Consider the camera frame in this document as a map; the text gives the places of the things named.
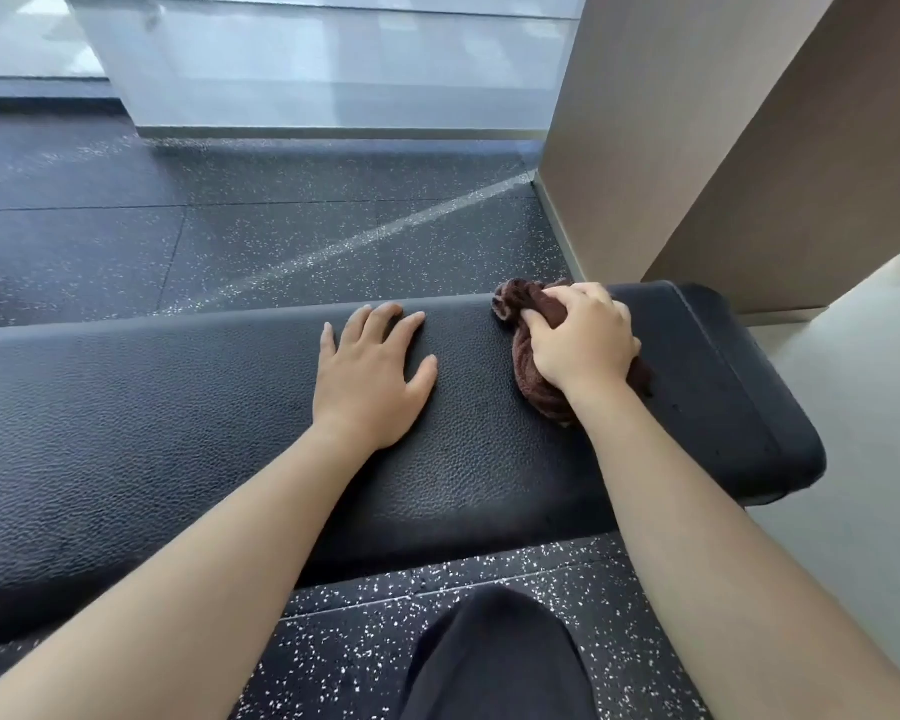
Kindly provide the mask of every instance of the towel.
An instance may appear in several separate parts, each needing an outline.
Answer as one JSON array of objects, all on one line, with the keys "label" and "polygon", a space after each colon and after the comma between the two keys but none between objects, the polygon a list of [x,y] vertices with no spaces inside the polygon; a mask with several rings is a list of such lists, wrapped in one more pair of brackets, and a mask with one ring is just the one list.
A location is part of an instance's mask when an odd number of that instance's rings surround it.
[{"label": "towel", "polygon": [[[531,308],[540,313],[551,328],[556,328],[567,317],[564,303],[546,293],[547,288],[570,285],[569,280],[558,280],[550,285],[538,281],[514,278],[497,288],[493,295],[493,313],[505,324],[516,326],[513,334],[513,375],[520,393],[541,415],[563,426],[576,424],[577,416],[564,393],[548,382],[537,370],[534,350],[530,343],[530,328],[520,311]],[[651,395],[653,373],[639,356],[633,359],[626,383],[642,398]]]}]

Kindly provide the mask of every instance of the right hand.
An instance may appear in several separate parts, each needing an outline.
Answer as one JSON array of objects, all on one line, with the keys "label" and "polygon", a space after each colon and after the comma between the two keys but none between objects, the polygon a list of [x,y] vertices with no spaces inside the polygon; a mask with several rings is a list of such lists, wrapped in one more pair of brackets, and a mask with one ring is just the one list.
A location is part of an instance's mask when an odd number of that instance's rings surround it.
[{"label": "right hand", "polygon": [[567,318],[560,326],[551,328],[537,311],[521,313],[540,375],[567,397],[579,389],[626,382],[640,353],[630,308],[598,283],[557,286],[546,294],[566,306]]}]

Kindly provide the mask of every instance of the glass panel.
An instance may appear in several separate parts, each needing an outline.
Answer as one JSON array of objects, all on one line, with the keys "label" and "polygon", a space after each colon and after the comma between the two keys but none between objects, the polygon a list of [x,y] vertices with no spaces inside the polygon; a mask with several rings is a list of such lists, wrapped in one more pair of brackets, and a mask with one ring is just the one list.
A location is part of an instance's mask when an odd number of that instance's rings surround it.
[{"label": "glass panel", "polygon": [[475,3],[507,15],[400,11],[398,3],[441,0],[383,1],[390,7],[70,0],[143,130],[546,131],[576,20],[529,14],[560,11],[548,0]]},{"label": "glass panel", "polygon": [[64,0],[0,0],[0,77],[103,76]]}]

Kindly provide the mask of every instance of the textured leather surface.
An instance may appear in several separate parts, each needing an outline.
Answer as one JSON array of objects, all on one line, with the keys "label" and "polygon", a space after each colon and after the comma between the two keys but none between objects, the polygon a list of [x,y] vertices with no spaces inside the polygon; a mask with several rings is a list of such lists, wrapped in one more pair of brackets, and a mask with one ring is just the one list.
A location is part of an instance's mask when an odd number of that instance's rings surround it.
[{"label": "textured leather surface", "polygon": [[[732,496],[823,473],[812,425],[720,296],[613,290],[655,374],[649,409]],[[436,352],[437,386],[351,484],[304,584],[615,527],[587,436],[524,401],[490,303],[407,302],[428,314],[408,368]],[[321,326],[339,333],[353,308],[1,328],[0,641],[71,615],[300,435]]]}]

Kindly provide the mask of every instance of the black leather padding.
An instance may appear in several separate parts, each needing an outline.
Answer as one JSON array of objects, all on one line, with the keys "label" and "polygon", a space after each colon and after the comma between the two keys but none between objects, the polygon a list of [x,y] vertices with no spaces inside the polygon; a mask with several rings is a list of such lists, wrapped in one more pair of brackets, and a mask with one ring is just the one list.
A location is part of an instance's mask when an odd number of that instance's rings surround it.
[{"label": "black leather padding", "polygon": [[[655,371],[648,407],[733,497],[826,467],[813,426],[726,302],[614,288]],[[301,582],[614,529],[587,436],[516,388],[490,295],[407,301],[439,356],[419,422],[340,501]],[[354,305],[0,328],[0,641],[72,615],[288,447],[311,422],[318,339]]]}]

